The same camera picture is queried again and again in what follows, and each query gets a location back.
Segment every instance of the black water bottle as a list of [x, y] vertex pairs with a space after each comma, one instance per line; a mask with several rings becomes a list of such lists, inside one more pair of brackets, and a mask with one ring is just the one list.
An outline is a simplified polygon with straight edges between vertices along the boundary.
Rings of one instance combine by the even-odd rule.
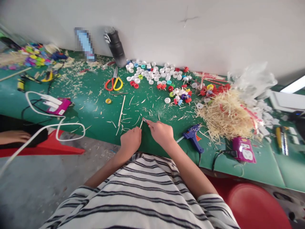
[[110, 51], [117, 66], [125, 67], [127, 61], [118, 32], [113, 27], [107, 27], [105, 29], [104, 38], [109, 45]]

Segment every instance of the clear plastic bag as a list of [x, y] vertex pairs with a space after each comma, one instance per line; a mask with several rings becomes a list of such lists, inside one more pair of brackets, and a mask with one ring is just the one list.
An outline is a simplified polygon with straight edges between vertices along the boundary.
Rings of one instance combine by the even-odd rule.
[[228, 81], [232, 88], [241, 91], [240, 97], [245, 102], [264, 93], [277, 84], [274, 75], [266, 70], [268, 62], [251, 64], [244, 70], [228, 72]]

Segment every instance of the another person's hand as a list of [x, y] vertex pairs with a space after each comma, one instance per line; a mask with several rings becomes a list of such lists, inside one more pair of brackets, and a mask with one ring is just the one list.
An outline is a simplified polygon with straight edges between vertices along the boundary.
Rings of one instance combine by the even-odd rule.
[[173, 128], [171, 126], [160, 121], [152, 122], [147, 120], [147, 123], [152, 132], [152, 137], [162, 148], [165, 148], [169, 143], [175, 141]]
[[135, 127], [121, 136], [121, 149], [124, 155], [128, 156], [128, 159], [139, 149], [142, 138], [142, 130], [139, 127]]
[[23, 130], [9, 130], [0, 133], [0, 145], [13, 142], [26, 143], [31, 138], [31, 135]]

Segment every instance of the white and black striped shirt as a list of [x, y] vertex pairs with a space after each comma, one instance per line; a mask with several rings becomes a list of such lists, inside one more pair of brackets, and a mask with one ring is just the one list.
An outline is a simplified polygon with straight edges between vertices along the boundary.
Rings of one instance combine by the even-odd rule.
[[216, 194], [194, 199], [170, 159], [134, 154], [97, 188], [81, 186], [41, 228], [239, 228]]

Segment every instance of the red chair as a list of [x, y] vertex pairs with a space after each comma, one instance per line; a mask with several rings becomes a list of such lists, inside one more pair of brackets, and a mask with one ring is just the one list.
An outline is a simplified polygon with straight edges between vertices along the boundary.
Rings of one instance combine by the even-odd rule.
[[[61, 136], [64, 131], [59, 130], [58, 135]], [[36, 147], [25, 148], [18, 155], [81, 155], [84, 149], [62, 145], [55, 137], [56, 130], [49, 134], [48, 139]], [[18, 148], [0, 149], [0, 157], [9, 157], [15, 153]]]
[[266, 190], [227, 178], [208, 177], [241, 229], [291, 229], [280, 204]]

